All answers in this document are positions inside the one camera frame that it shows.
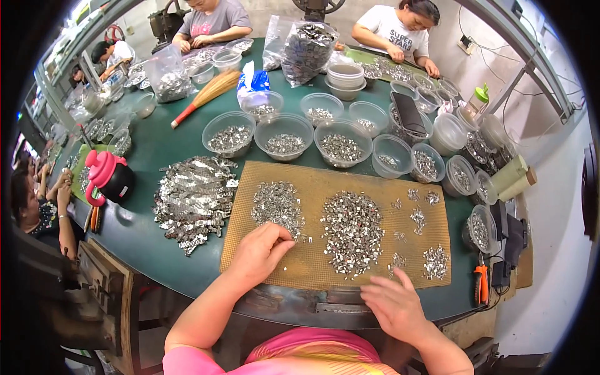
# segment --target worker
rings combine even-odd
[[[238,0],[185,0],[192,11],[173,37],[181,52],[207,44],[243,38],[252,32],[250,18]]]
[[[10,205],[15,222],[22,231],[75,261],[78,241],[67,214],[72,175],[68,169],[62,172],[44,197],[41,191],[34,192],[31,175],[24,169],[16,169],[10,183]]]
[[[235,303],[262,283],[295,245],[284,227],[266,223],[239,243],[229,268],[177,319],[164,344],[165,375],[222,374],[211,347],[217,342]],[[391,337],[412,345],[430,374],[473,374],[467,355],[423,314],[409,277],[402,282],[371,277],[361,297]],[[239,374],[397,374],[380,363],[374,347],[357,335],[337,329],[293,328],[256,347],[235,370]]]
[[[138,63],[136,51],[124,40],[99,41],[90,56],[92,62],[106,62],[106,70],[100,75],[100,80],[106,80],[120,62]]]
[[[352,28],[352,37],[363,47],[385,52],[401,63],[414,60],[433,78],[440,71],[429,58],[429,29],[440,22],[440,11],[431,0],[402,0],[398,9],[375,5]]]

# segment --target hair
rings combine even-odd
[[[409,10],[413,13],[420,14],[433,21],[433,25],[437,26],[440,23],[440,11],[431,0],[402,0],[398,8],[404,9],[408,5]]]
[[[10,179],[10,209],[17,225],[21,224],[21,210],[27,208],[29,197],[29,184],[27,168],[18,168]]]
[[[106,50],[115,43],[116,43],[116,41],[114,41],[114,40],[99,41],[94,46],[94,49],[92,49],[92,55],[90,56],[90,58],[92,59],[92,62],[94,64],[99,63],[100,58],[106,53]]]

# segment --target green table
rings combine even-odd
[[[242,60],[253,59],[258,67],[262,66],[264,39],[256,39],[251,53]],[[290,88],[281,70],[269,72],[271,89],[285,98],[284,112],[301,114],[300,99],[312,92],[328,92],[323,80],[318,76],[311,81],[312,86]],[[364,90],[357,100],[370,101],[387,110],[390,104],[389,84],[378,81],[372,89]],[[109,106],[106,117],[127,110],[131,103],[143,92],[126,93],[117,103]],[[104,208],[104,221],[101,234],[90,234],[117,258],[138,270],[156,282],[183,295],[195,298],[200,295],[219,275],[219,263],[223,237],[211,234],[209,241],[185,257],[176,241],[166,239],[164,231],[154,222],[151,208],[153,194],[159,179],[164,175],[159,168],[195,155],[209,155],[202,146],[202,130],[217,115],[239,110],[235,90],[231,90],[201,107],[190,115],[177,129],[171,129],[171,121],[183,111],[192,98],[174,103],[159,104],[154,113],[143,120],[132,120],[133,147],[127,157],[128,165],[136,173],[136,187],[133,195],[122,206],[107,201]],[[71,141],[57,163],[61,170],[69,155],[79,149],[79,143],[73,146]],[[243,159],[235,160],[239,168],[234,172],[241,174],[245,160],[273,162],[256,144]],[[322,160],[316,146],[312,144],[304,154],[293,162],[297,165],[329,168]],[[370,159],[347,170],[350,173],[375,175]],[[473,205],[465,198],[445,196],[448,215],[448,229],[451,239],[452,283],[444,287],[431,287],[418,290],[425,315],[430,320],[438,320],[465,313],[476,306],[473,301],[473,270],[476,257],[464,245],[461,230]],[[88,206],[76,201],[76,221],[83,224]],[[330,328],[373,328],[377,322],[370,314],[341,314],[323,310],[324,302],[348,304],[360,303],[356,289],[330,291],[307,291],[261,284],[242,298],[235,312],[273,322],[303,326],[321,326]]]

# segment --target machine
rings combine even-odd
[[[168,13],[172,3],[175,3],[175,12]],[[184,23],[184,15],[189,12],[190,10],[181,10],[179,0],[169,0],[163,10],[159,10],[148,16],[152,33],[158,39],[158,44],[152,50],[152,54],[171,44],[173,37]]]

